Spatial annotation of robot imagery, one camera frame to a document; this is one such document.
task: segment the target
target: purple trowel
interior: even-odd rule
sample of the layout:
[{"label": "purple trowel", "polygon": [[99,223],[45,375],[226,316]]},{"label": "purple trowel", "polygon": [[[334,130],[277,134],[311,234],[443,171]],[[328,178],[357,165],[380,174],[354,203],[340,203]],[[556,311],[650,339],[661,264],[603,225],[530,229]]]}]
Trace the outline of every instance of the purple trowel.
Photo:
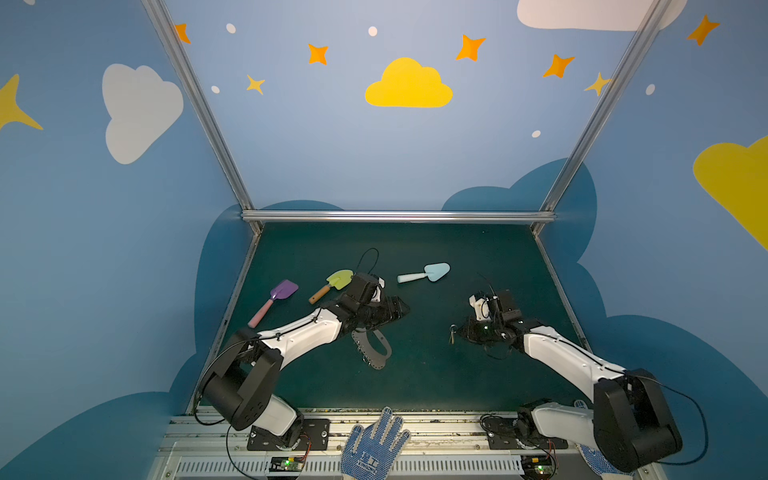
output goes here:
[{"label": "purple trowel", "polygon": [[293,293],[298,289],[299,286],[290,280],[283,280],[280,282],[280,284],[273,288],[270,292],[270,299],[267,300],[266,303],[264,303],[264,306],[262,306],[259,311],[256,312],[256,315],[250,319],[248,326],[252,329],[256,328],[256,325],[258,325],[261,319],[264,318],[266,311],[270,309],[275,300],[284,300],[293,295]]}]

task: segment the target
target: glove finger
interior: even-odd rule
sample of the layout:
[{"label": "glove finger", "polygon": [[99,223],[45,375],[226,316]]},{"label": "glove finger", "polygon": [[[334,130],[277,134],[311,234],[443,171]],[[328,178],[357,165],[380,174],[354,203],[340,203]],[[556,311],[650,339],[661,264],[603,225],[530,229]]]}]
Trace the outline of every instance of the glove finger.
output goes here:
[{"label": "glove finger", "polygon": [[360,445],[362,436],[362,425],[359,423],[352,427],[352,431],[349,433],[349,438],[346,441],[345,450],[350,450],[352,453],[357,453],[357,446]]},{"label": "glove finger", "polygon": [[398,433],[400,433],[400,429],[402,428],[402,417],[400,415],[393,417],[392,421],[389,425],[389,431],[386,434],[386,437],[383,437],[381,440],[382,445],[391,446],[392,443],[395,442],[395,437]]},{"label": "glove finger", "polygon": [[392,418],[392,409],[384,407],[382,415],[379,417],[379,421],[376,422],[376,426],[371,429],[371,439],[380,440],[384,436],[386,426],[389,424],[389,419]]},{"label": "glove finger", "polygon": [[395,440],[394,443],[392,443],[392,446],[389,447],[389,450],[391,452],[397,452],[398,454],[402,450],[403,447],[406,446],[406,443],[411,439],[411,432],[409,430],[403,430],[399,437],[397,437],[397,440]]}]

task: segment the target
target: green mat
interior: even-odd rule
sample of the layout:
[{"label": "green mat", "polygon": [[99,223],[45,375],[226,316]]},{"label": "green mat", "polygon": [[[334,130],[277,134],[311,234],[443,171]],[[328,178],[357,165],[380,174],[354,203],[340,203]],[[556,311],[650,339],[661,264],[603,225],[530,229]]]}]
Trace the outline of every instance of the green mat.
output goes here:
[{"label": "green mat", "polygon": [[[516,410],[540,398],[570,405],[583,395],[544,364],[513,352],[503,360],[456,337],[473,314],[468,298],[488,284],[509,288],[526,316],[539,318],[577,342],[529,227],[433,223],[268,223],[235,307],[229,335],[245,326],[281,280],[299,285],[288,300],[276,301],[259,330],[309,315],[308,299],[336,270],[354,270],[369,247],[381,256],[373,273],[386,281],[386,294],[400,296],[411,313],[382,328],[392,345],[386,367],[374,370],[350,336],[320,346],[283,369],[276,394],[295,407],[440,410]],[[374,254],[361,265],[367,271]],[[417,273],[429,263],[451,271],[436,283],[399,285],[400,273]],[[324,300],[338,295],[332,290]]]}]

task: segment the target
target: purple blade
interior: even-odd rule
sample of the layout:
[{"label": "purple blade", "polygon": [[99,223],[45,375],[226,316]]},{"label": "purple blade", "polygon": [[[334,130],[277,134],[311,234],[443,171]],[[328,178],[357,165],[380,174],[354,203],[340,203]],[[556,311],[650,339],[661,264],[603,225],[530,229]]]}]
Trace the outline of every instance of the purple blade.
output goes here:
[{"label": "purple blade", "polygon": [[272,300],[284,300],[293,295],[299,289],[299,286],[290,280],[283,280],[270,292]]}]

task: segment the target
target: blue wall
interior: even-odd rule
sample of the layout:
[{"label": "blue wall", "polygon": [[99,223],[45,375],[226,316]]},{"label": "blue wall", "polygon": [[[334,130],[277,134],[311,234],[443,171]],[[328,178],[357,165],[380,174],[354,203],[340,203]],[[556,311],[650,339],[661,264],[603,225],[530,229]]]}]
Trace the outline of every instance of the blue wall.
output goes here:
[{"label": "blue wall", "polygon": [[[141,3],[30,2],[0,5],[0,478],[135,480],[251,232],[186,99],[134,163],[107,148],[110,65],[179,84]],[[5,123],[15,105],[42,130]]]},{"label": "blue wall", "polygon": [[[705,15],[720,26],[698,45],[687,37]],[[730,463],[738,439],[749,438],[754,452],[768,446],[768,251],[694,176],[710,146],[749,147],[768,135],[765,18],[765,2],[688,2],[541,235],[595,352],[647,368],[702,404],[710,452],[696,465],[666,467],[672,480],[739,475]],[[693,458],[702,446],[696,410],[666,395],[685,443],[671,460]]]},{"label": "blue wall", "polygon": [[[499,192],[570,154],[598,101],[585,88],[610,78],[632,36],[533,28],[504,0],[167,5],[257,208],[538,210],[550,181],[530,197]],[[477,61],[456,59],[463,35],[485,38]],[[309,44],[328,47],[327,65],[310,64]],[[553,55],[574,58],[562,78],[544,77]],[[368,103],[402,57],[435,68],[450,103]],[[247,90],[249,76],[263,94]],[[488,201],[467,191],[480,187],[494,190]]]}]

